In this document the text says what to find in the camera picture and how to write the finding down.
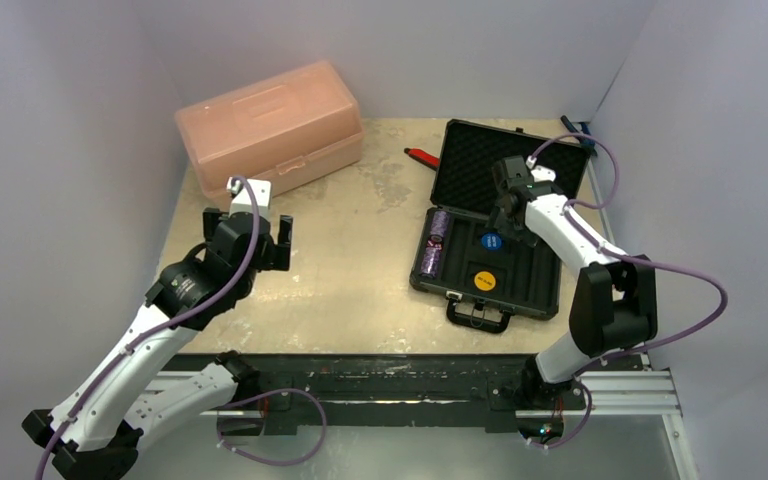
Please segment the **blue small blind button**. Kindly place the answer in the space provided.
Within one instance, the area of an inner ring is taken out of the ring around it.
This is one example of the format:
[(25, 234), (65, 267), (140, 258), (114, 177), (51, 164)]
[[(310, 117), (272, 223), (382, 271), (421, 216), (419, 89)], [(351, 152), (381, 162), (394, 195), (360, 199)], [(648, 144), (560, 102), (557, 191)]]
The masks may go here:
[(488, 232), (481, 237), (481, 245), (488, 251), (497, 251), (502, 248), (503, 239), (497, 233)]

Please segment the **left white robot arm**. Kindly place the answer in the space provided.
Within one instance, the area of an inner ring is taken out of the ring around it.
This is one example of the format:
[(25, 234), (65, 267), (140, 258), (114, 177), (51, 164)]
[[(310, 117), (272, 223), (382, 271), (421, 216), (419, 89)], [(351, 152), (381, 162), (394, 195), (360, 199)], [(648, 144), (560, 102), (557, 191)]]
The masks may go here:
[(252, 291), (261, 271), (290, 267), (293, 219), (278, 235), (248, 212), (207, 208), (203, 242), (164, 268), (123, 337), (95, 371), (52, 409), (31, 411), (23, 430), (44, 449), (38, 469), (65, 479), (120, 479), (140, 453), (189, 417), (252, 405), (260, 373), (236, 351), (218, 354), (189, 380), (154, 397), (146, 387), (217, 316)]

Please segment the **yellow big blind button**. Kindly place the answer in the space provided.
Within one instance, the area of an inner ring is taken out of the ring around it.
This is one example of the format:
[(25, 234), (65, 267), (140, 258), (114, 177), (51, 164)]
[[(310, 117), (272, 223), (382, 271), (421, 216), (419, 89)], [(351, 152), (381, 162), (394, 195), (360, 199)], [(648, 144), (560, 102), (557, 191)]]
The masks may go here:
[(484, 292), (492, 291), (497, 286), (496, 276), (489, 271), (479, 271), (473, 277), (475, 287)]

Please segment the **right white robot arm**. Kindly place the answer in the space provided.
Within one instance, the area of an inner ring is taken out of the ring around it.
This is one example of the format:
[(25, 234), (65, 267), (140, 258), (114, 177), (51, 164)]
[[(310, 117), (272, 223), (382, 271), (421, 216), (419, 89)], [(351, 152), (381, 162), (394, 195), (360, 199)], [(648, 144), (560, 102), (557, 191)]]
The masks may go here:
[(577, 274), (567, 334), (527, 360), (521, 375), (519, 396), (544, 407), (603, 354), (654, 338), (655, 272), (644, 256), (628, 256), (587, 224), (554, 171), (535, 158), (503, 158), (491, 172), (497, 197), (489, 227), (506, 239), (545, 243)]

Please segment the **black foam-lined carry case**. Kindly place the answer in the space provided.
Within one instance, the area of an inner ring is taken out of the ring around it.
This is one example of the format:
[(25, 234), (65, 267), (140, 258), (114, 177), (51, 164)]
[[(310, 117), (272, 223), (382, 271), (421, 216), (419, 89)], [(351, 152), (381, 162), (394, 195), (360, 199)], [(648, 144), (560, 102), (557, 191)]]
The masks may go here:
[[(416, 256), (409, 274), (412, 288), (447, 300), (447, 319), (456, 325), (488, 333), (504, 332), (515, 315), (537, 320), (553, 318), (559, 309), (561, 261), (543, 242), (529, 246), (508, 240), (487, 225), (496, 200), (492, 165), (511, 156), (527, 157), (543, 138), (520, 129), (453, 119), (446, 125), (440, 165), (432, 186), (431, 208), (425, 213)], [(442, 243), (442, 258), (435, 278), (419, 274), (436, 210), (449, 213)], [(503, 246), (488, 251), (481, 237), (499, 234)], [(494, 290), (478, 290), (473, 277), (479, 271), (496, 276)]]

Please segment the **purple poker chip stack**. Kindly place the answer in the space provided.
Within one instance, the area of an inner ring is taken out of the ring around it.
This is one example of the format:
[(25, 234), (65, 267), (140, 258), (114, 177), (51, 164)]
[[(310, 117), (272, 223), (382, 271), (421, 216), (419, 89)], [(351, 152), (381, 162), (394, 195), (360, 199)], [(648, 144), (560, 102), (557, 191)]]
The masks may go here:
[(448, 212), (444, 210), (436, 210), (433, 213), (431, 218), (431, 223), (429, 227), (429, 236), (432, 234), (440, 235), (444, 240), (446, 233), (448, 231), (449, 218), (450, 218), (450, 215)]

